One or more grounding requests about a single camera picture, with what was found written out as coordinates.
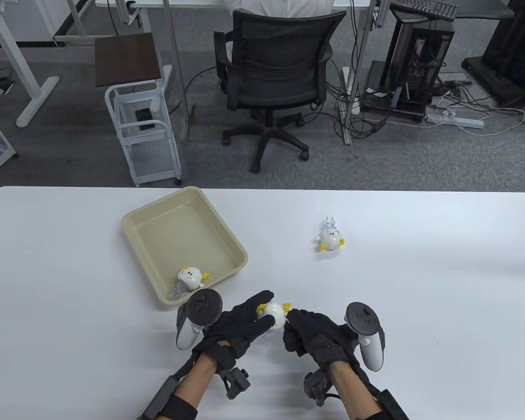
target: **glove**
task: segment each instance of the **glove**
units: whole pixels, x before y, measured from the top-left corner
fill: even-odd
[[[220,318],[203,331],[203,340],[192,349],[194,352],[205,352],[216,360],[217,373],[230,370],[236,360],[241,358],[251,343],[261,334],[267,332],[275,323],[274,316],[266,315],[257,320],[257,308],[271,302],[273,292],[265,290],[247,299],[243,304],[222,312]]]
[[[329,374],[332,362],[347,362],[373,396],[379,394],[360,367],[354,350],[358,334],[346,324],[337,325],[328,316],[293,309],[287,315],[284,326],[284,345],[287,351],[299,357],[310,354],[319,368]]]

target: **beige plastic tray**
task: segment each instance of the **beige plastic tray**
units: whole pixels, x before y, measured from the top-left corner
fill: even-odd
[[[205,285],[211,287],[247,264],[243,246],[194,186],[130,212],[122,228],[159,300],[166,305],[182,304],[192,294],[176,301],[168,299],[183,267],[210,273]]]

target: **black keyboard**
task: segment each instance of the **black keyboard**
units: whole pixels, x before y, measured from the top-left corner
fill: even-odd
[[[391,7],[401,12],[422,14],[432,19],[453,22],[457,16],[458,6],[435,0],[391,0]]]

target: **toy figure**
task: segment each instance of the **toy figure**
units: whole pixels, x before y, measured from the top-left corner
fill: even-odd
[[[180,299],[187,292],[204,287],[203,280],[210,277],[210,274],[202,274],[196,267],[183,267],[177,274],[177,284],[169,292],[169,300]]]
[[[196,290],[199,287],[203,287],[204,284],[202,283],[202,281],[206,280],[209,277],[210,274],[202,274],[200,270],[196,267],[184,267],[179,272],[179,274],[177,274],[177,279],[181,280],[182,282],[185,282],[185,284],[191,291]]]
[[[267,304],[260,304],[257,308],[257,318],[261,319],[265,315],[274,316],[275,324],[271,326],[271,330],[282,328],[286,323],[286,314],[292,310],[292,304],[276,304],[269,302]]]
[[[346,243],[342,234],[336,228],[336,222],[332,217],[330,222],[328,217],[326,220],[323,220],[321,235],[317,236],[317,241],[319,241],[319,248],[321,251],[332,251]]]

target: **black mesh chair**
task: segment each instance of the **black mesh chair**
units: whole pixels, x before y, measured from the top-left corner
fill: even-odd
[[[274,119],[274,110],[317,104],[326,100],[326,65],[333,56],[331,36],[346,12],[310,18],[276,18],[233,12],[233,57],[226,53],[226,36],[214,33],[218,77],[227,94],[228,109],[249,109],[256,122],[223,132],[231,137],[260,136],[251,172],[258,174],[271,138],[292,144],[309,159],[309,146],[283,130],[304,126],[302,114]]]

